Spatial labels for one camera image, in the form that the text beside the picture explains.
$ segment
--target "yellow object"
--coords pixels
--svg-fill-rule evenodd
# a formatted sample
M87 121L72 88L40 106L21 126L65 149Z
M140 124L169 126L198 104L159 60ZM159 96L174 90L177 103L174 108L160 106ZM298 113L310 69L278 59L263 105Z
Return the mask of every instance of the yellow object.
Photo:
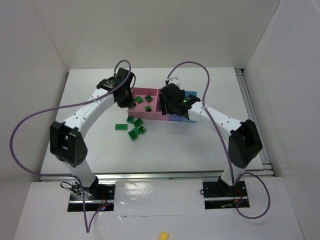
M169 234L166 232L161 232L159 240L168 240Z

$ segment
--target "white floor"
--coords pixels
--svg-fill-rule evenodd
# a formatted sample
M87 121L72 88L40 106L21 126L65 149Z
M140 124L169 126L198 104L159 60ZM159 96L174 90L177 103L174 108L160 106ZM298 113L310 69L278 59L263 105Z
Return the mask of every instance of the white floor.
M82 212L67 212L70 191L60 182L31 184L15 240L303 240L281 177L263 177L269 212L260 219L241 217L235 209L205 210L201 180L117 181L114 211L99 213L86 234ZM261 214L267 195L255 178L245 178L249 216Z
M136 68L136 87L161 88L171 68ZM239 120L246 120L243 96L235 70L209 68L210 87L206 104ZM113 75L113 69L72 69L69 73L61 105L74 104L91 97L96 85ZM178 68L172 77L180 79L181 89L197 91L202 98L207 77L202 68ZM77 109L61 109L57 121L62 122ZM86 135L87 162L96 174L223 171L227 159L218 135L198 123L144 120L145 135L132 142L126 131L115 131L115 124L126 123L127 109L116 105L96 121ZM249 170L263 168L260 156ZM68 173L68 169L49 151L41 173Z

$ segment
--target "pink tray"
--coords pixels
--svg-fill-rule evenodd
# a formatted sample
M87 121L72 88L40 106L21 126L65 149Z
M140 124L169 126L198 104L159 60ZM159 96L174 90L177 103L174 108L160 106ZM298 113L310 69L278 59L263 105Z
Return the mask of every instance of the pink tray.
M140 96L143 99L142 103L136 103L134 108L128 108L128 115L137 119L151 119L151 120L169 120L169 114L162 115L161 111L159 111L159 94L160 90L155 88L142 88L142 87L134 87L132 88L132 95L135 99L137 96ZM150 95L152 97L151 102L147 102L145 97ZM145 107L150 106L151 111L146 111Z

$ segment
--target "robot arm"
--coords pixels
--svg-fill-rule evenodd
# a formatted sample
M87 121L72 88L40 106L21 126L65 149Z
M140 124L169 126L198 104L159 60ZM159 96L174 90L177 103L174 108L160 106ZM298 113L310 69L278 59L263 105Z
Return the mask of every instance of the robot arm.
M183 116L216 132L217 130L205 109L209 111L224 141L228 143L228 154L235 180L261 151L262 142L253 121L248 119L242 122L228 117L211 107L203 106L198 97L193 95L185 96L185 91L180 90L172 81L167 82L167 85L160 92L159 97L163 115L169 113ZM222 173L218 182L219 188L223 192L228 192L233 188L232 174L229 166Z
M79 177L82 185L92 195L100 192L103 185L99 185L98 178L91 171L86 156L88 149L84 138L90 127L108 108L115 103L121 108L135 106L130 83L134 74L131 73L125 84L113 94L95 100L117 87L129 72L119 68L117 75L102 80L88 101L76 113L63 122L55 121L50 126L50 151L58 160L62 161L72 175Z

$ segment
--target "green block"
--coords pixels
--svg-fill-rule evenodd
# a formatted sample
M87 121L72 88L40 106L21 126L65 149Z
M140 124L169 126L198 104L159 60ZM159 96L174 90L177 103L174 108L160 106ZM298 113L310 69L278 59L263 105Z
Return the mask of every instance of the green block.
M142 124L144 124L144 122L142 121L141 118L138 118L133 124L134 124L134 126L135 126L136 128L138 128L138 127L140 127Z
M128 124L133 124L135 121L135 118L133 116L128 116L128 118L126 119L126 122Z
M128 134L129 134L132 141L134 141L138 138L137 135L135 134L135 131L133 131L133 130L128 132Z
M141 126L141 127L139 128L139 132L140 132L141 134L144 134L146 131L147 131L147 129L145 129L143 126Z
M137 96L137 97L135 98L135 100L136 100L136 102L137 102L138 104L140 104L140 103L142 103L142 102L144 101L140 96Z
M139 129L136 127L133 129L133 131L134 131L135 135L137 135L137 136L140 134Z
M115 130L128 130L128 124L116 124Z
M150 106L150 105L149 105L149 106L146 106L146 107L145 107L145 111L146 111L146 112L151 112L151 106Z
M152 97L150 95L145 96L144 98L148 103L150 103L152 101Z

